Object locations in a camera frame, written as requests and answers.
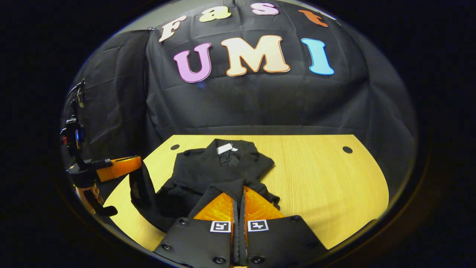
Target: wood grain surface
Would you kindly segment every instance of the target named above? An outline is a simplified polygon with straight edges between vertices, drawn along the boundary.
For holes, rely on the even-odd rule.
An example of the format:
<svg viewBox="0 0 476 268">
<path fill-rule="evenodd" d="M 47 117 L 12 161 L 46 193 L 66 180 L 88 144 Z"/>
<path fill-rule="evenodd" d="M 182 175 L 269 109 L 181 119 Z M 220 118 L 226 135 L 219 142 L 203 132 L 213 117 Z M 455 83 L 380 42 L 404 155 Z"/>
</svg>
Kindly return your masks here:
<svg viewBox="0 0 476 268">
<path fill-rule="evenodd" d="M 275 165 L 261 182 L 281 198 L 281 212 L 301 215 L 328 249 L 387 208 L 388 187 L 382 171 L 353 135 L 174 135 L 144 159 L 155 190 L 172 176 L 177 153 L 206 148 L 215 138 L 254 142 L 260 153 L 273 159 Z M 180 147 L 171 150 L 176 144 Z M 344 152 L 344 146 L 353 152 Z M 111 219 L 150 251 L 165 236 L 132 205 L 128 177 L 104 206 L 115 206 L 119 213 Z"/>
</svg>

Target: pink letter u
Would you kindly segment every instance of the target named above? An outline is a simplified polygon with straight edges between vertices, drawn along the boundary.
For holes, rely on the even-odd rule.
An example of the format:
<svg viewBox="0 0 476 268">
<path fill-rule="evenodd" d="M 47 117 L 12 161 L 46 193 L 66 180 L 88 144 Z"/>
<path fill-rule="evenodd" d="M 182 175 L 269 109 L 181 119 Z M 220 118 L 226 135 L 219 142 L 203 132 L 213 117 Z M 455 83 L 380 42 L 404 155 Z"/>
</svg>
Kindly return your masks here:
<svg viewBox="0 0 476 268">
<path fill-rule="evenodd" d="M 182 51 L 175 55 L 174 60 L 177 62 L 178 72 L 180 73 L 183 81 L 195 83 L 204 80 L 210 75 L 211 62 L 210 54 L 208 53 L 209 47 L 211 47 L 210 43 L 204 43 L 196 46 L 194 49 L 196 52 L 198 52 L 198 55 L 200 56 L 200 63 L 202 64 L 202 69 L 199 72 L 192 72 L 190 70 L 190 65 L 188 63 L 188 55 L 190 54 L 190 51 Z"/>
</svg>

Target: wrinkled fabric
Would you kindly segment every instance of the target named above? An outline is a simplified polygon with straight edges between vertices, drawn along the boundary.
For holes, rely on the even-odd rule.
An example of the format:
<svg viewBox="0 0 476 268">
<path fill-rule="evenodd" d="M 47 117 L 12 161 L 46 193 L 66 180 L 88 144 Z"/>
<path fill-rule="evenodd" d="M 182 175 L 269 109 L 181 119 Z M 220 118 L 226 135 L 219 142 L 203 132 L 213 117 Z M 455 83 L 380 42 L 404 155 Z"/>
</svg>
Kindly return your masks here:
<svg viewBox="0 0 476 268">
<path fill-rule="evenodd" d="M 85 108 L 79 109 L 85 158 L 145 158 L 174 134 L 353 134 L 380 166 L 391 199 L 411 172 L 417 148 L 415 113 L 396 70 L 344 21 L 320 15 L 328 25 L 322 27 L 298 11 L 308 9 L 272 0 L 267 2 L 279 14 L 256 15 L 253 2 L 224 0 L 220 5 L 231 15 L 207 22 L 199 18 L 214 4 L 177 14 L 187 19 L 163 42 L 158 41 L 163 24 L 105 41 L 72 83 L 86 78 Z M 246 74 L 227 76 L 228 51 L 221 42 L 241 37 L 255 47 L 263 35 L 282 38 L 291 69 L 266 72 L 263 60 L 257 72 L 244 64 Z M 333 75 L 309 70 L 313 62 L 303 38 L 325 43 Z M 206 42 L 211 73 L 187 83 L 173 58 L 190 51 L 190 69 L 197 72 L 201 63 L 194 48 Z M 69 116 L 65 107 L 62 126 Z M 68 167 L 71 158 L 62 150 Z"/>
<path fill-rule="evenodd" d="M 218 155 L 217 148 L 228 143 L 238 150 Z M 273 164 L 254 143 L 246 141 L 215 139 L 207 148 L 184 151 L 177 154 L 172 177 L 156 194 L 158 211 L 167 218 L 193 217 L 221 193 L 240 204 L 243 186 L 278 207 L 279 197 L 259 182 Z"/>
</svg>

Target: clothing tag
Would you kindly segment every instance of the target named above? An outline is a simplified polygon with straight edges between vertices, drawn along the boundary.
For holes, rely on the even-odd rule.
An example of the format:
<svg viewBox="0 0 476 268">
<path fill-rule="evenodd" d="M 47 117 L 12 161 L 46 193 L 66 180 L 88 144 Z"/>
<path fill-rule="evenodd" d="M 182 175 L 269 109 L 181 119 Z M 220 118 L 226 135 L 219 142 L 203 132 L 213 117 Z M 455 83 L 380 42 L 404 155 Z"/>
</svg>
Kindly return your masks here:
<svg viewBox="0 0 476 268">
<path fill-rule="evenodd" d="M 223 146 L 220 146 L 217 148 L 217 154 L 221 154 L 221 153 L 224 153 L 226 151 L 229 151 L 233 149 L 233 146 L 231 144 L 225 144 Z"/>
</svg>

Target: white label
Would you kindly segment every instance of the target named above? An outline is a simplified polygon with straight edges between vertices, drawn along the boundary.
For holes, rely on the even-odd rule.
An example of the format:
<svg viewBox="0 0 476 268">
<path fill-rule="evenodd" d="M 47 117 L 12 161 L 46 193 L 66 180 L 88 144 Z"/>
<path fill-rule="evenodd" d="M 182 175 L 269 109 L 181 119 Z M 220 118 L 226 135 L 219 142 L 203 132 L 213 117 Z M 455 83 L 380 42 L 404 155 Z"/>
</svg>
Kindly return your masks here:
<svg viewBox="0 0 476 268">
<path fill-rule="evenodd" d="M 224 153 L 226 151 L 229 151 L 233 149 L 233 146 L 231 144 L 225 144 L 223 146 L 220 146 L 217 148 L 217 154 L 221 154 L 221 153 Z"/>
<path fill-rule="evenodd" d="M 248 232 L 268 231 L 268 223 L 266 220 L 250 220 L 248 221 Z"/>
<path fill-rule="evenodd" d="M 212 221 L 210 232 L 231 233 L 231 221 Z"/>
</svg>

